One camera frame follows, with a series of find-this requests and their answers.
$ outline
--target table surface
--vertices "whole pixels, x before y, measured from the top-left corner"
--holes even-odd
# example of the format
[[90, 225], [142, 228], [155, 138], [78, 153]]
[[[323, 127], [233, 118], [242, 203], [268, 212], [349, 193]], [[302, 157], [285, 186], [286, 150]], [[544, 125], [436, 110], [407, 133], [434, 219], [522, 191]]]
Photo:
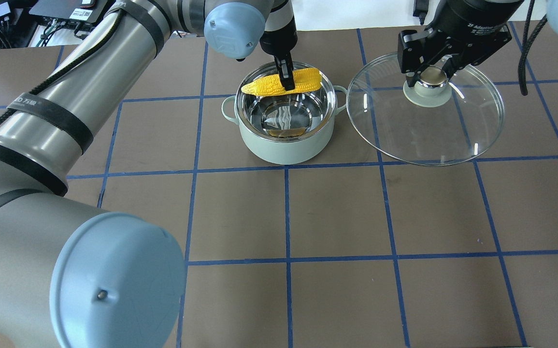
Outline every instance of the table surface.
[[[398, 30], [301, 32], [293, 56], [348, 86], [395, 50]], [[0, 114], [72, 49], [0, 50]], [[389, 160], [343, 112], [318, 156], [283, 167], [255, 157], [220, 112], [270, 57], [236, 62], [175, 38], [70, 172], [67, 198], [180, 243], [184, 310], [166, 347], [558, 347], [555, 33], [532, 47], [526, 97], [519, 55], [515, 41], [479, 68], [507, 119], [476, 160]]]

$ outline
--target white sticker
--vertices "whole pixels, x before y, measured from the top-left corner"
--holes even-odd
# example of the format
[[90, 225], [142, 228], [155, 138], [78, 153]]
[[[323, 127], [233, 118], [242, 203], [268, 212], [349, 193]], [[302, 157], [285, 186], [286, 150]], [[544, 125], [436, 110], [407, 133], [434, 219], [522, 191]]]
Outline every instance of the white sticker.
[[75, 9], [73, 14], [69, 17], [70, 19], [76, 20], [87, 20], [91, 16], [92, 10]]

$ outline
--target screw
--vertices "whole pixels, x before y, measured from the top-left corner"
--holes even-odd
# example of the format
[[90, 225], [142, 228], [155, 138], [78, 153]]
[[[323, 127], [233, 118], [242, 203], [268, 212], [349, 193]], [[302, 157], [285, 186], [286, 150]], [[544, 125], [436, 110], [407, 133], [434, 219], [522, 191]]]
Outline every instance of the screw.
[[96, 295], [96, 299], [99, 300], [107, 299], [107, 291], [106, 290], [98, 291], [98, 295]]

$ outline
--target pot handle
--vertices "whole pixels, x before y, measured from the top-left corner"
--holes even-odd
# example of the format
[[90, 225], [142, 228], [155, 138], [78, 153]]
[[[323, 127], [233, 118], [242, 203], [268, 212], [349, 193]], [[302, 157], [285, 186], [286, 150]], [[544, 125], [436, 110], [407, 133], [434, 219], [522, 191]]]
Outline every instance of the pot handle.
[[223, 103], [221, 104], [221, 111], [223, 112], [223, 117], [225, 117], [225, 119], [227, 121], [232, 121], [233, 123], [235, 123], [237, 125], [238, 124], [238, 118], [228, 116], [228, 112], [226, 112], [226, 110], [225, 110], [225, 105], [228, 102], [234, 102], [235, 99], [236, 99], [235, 95], [232, 95], [231, 97], [226, 97], [225, 101], [223, 101]]
[[338, 90], [339, 92], [343, 92], [343, 94], [345, 94], [345, 104], [343, 104], [343, 106], [339, 106], [337, 110], [335, 110], [334, 112], [335, 115], [338, 115], [347, 107], [347, 89], [345, 89], [343, 86], [333, 86], [333, 87], [334, 90]]

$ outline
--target corn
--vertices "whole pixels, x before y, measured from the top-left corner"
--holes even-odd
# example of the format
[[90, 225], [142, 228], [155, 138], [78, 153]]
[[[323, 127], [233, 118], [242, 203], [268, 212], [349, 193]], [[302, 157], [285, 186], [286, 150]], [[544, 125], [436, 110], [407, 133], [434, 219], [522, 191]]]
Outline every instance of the corn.
[[321, 75], [316, 68], [306, 68], [294, 71], [295, 89], [285, 90], [281, 85], [279, 74], [261, 77], [250, 84], [242, 86], [242, 93], [270, 97], [274, 95], [286, 95], [292, 93], [312, 92], [321, 88]]

